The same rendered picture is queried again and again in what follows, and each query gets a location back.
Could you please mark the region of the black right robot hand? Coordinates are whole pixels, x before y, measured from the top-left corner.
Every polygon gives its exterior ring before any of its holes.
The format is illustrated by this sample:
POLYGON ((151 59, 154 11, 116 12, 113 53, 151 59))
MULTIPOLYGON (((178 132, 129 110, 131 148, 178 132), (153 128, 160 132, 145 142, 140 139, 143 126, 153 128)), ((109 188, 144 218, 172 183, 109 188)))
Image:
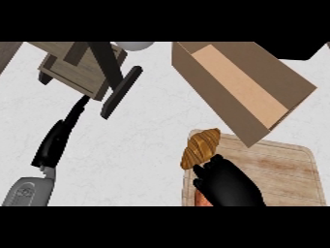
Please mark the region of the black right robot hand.
POLYGON ((255 182, 219 154, 193 166, 193 173, 193 185, 213 206, 265 206, 255 182))

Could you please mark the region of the orange sweet potato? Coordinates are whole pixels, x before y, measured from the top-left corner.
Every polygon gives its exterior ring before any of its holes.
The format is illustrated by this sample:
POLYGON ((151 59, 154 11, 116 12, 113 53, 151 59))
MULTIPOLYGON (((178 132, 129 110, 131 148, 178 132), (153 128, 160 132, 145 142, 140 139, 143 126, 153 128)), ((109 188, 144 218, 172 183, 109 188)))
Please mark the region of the orange sweet potato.
POLYGON ((212 206, 210 202, 207 201, 200 191, 194 192, 194 205, 196 206, 212 206))

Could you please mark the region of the pale wooden cutting board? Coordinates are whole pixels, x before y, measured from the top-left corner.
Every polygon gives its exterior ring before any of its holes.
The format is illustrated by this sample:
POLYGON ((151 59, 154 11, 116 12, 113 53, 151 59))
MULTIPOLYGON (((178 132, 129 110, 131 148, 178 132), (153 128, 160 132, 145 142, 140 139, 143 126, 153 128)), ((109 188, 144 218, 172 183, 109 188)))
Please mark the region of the pale wooden cutting board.
POLYGON ((187 139, 191 137, 253 180, 266 206, 325 204, 313 157, 305 147, 260 140, 247 148, 234 135, 218 129, 193 130, 187 139))

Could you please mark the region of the brown cardboard box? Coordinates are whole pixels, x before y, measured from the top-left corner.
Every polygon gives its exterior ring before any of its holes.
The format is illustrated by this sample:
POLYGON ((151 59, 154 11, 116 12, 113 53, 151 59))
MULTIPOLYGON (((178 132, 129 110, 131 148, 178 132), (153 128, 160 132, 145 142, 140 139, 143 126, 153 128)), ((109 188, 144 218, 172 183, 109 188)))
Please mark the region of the brown cardboard box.
POLYGON ((253 42, 175 42, 171 66, 246 146, 315 90, 253 42))

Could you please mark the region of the brown striped croissant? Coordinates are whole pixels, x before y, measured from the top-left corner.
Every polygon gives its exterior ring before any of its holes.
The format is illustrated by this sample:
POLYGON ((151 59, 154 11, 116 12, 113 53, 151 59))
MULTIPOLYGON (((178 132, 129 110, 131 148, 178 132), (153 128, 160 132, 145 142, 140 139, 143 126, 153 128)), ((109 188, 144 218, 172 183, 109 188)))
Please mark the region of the brown striped croissant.
POLYGON ((184 170, 190 170, 194 165, 203 164, 210 159, 218 142, 219 130, 216 128, 207 129, 190 137, 179 162, 184 170))

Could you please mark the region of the black angular appliance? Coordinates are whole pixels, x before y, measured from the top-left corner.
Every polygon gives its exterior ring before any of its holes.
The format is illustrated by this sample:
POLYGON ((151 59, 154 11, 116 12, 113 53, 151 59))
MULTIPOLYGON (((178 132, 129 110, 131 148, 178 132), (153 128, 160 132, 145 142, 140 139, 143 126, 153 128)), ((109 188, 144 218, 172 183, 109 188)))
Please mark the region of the black angular appliance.
POLYGON ((277 59, 309 60, 319 48, 324 46, 321 41, 285 41, 285 42, 257 42, 257 45, 269 52, 277 59))

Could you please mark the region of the white bowl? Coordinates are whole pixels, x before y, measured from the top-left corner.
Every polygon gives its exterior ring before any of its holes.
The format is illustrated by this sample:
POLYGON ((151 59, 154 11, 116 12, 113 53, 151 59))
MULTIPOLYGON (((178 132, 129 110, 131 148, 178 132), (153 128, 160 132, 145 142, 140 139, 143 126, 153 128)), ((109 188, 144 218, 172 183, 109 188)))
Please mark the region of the white bowl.
POLYGON ((153 45, 153 42, 115 42, 115 45, 125 51, 140 51, 153 45))

